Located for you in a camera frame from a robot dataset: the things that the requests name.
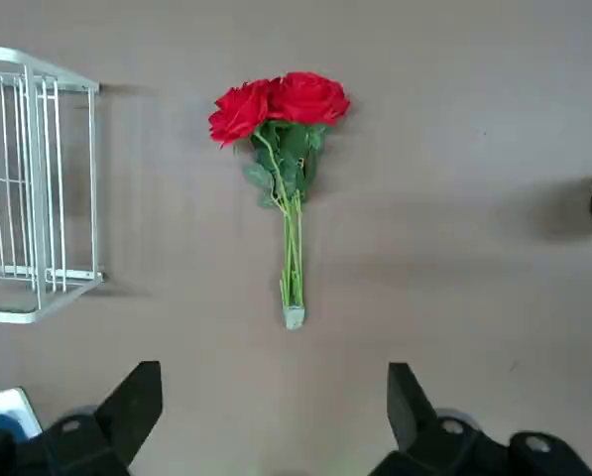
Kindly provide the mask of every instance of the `green stem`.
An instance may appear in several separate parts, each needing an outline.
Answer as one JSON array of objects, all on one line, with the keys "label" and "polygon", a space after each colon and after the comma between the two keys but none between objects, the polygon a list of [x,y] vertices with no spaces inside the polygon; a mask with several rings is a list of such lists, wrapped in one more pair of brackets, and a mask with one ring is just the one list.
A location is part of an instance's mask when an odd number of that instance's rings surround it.
[{"label": "green stem", "polygon": [[[296,191],[294,195],[295,206],[292,206],[287,196],[287,190],[285,189],[283,177],[280,174],[280,168],[278,167],[278,163],[276,162],[274,149],[272,148],[269,141],[267,141],[267,139],[265,139],[259,131],[255,131],[254,136],[256,136],[258,140],[265,145],[267,151],[269,152],[269,158],[272,162],[272,166],[276,170],[275,180],[278,184],[278,194],[283,201],[282,206],[280,206],[280,201],[276,200],[279,209],[285,217],[285,268],[283,269],[283,282],[281,283],[283,306],[289,307],[291,305],[292,298],[295,299],[296,304],[304,305],[302,291],[301,209],[299,205],[299,192]],[[296,209],[297,213],[297,232],[296,224],[294,223],[293,217],[294,208]],[[294,258],[293,265],[295,268],[293,271],[291,269],[292,254]]]}]

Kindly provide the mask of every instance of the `flower stem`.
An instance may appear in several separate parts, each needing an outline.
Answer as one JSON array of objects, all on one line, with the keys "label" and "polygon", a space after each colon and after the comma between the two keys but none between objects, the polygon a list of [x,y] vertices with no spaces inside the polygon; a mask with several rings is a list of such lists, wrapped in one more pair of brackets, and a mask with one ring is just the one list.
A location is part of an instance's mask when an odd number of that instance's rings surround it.
[{"label": "flower stem", "polygon": [[278,186],[277,192],[280,198],[275,199],[275,202],[283,213],[285,219],[285,268],[283,269],[280,282],[283,308],[289,308],[292,305],[292,302],[295,305],[304,306],[302,276],[302,212],[299,191],[296,190],[291,199],[287,196],[285,182],[280,174],[280,168],[278,167],[276,155],[271,144],[259,131],[254,132],[254,136],[265,145],[269,152],[269,158],[276,171],[274,179]]}]

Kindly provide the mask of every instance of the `white metal basket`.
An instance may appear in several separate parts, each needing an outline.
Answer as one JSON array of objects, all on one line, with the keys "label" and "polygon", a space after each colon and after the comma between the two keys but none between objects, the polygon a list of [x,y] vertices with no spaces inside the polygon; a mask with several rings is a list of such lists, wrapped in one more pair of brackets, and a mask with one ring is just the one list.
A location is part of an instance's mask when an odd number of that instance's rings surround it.
[{"label": "white metal basket", "polygon": [[98,91],[79,74],[0,48],[0,322],[34,322],[102,282]]}]

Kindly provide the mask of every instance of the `metal wire rack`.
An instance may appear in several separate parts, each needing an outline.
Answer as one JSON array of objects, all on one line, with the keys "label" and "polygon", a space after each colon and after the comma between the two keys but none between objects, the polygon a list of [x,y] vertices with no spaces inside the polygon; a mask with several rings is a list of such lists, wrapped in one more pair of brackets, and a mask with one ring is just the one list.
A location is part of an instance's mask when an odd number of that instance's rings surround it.
[{"label": "metal wire rack", "polygon": [[98,91],[95,81],[0,48],[0,322],[34,322],[103,281]]}]

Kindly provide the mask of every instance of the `red rose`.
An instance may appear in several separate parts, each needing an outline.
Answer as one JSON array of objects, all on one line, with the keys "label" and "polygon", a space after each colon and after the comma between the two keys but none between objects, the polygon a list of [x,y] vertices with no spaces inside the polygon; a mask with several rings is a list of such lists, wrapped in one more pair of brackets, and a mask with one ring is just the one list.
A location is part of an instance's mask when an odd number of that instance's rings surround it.
[{"label": "red rose", "polygon": [[269,82],[266,79],[232,87],[216,101],[218,111],[209,116],[209,133],[227,146],[251,135],[267,119]]},{"label": "red rose", "polygon": [[334,126],[350,105],[339,82],[314,72],[290,72],[280,83],[272,84],[270,117]]}]

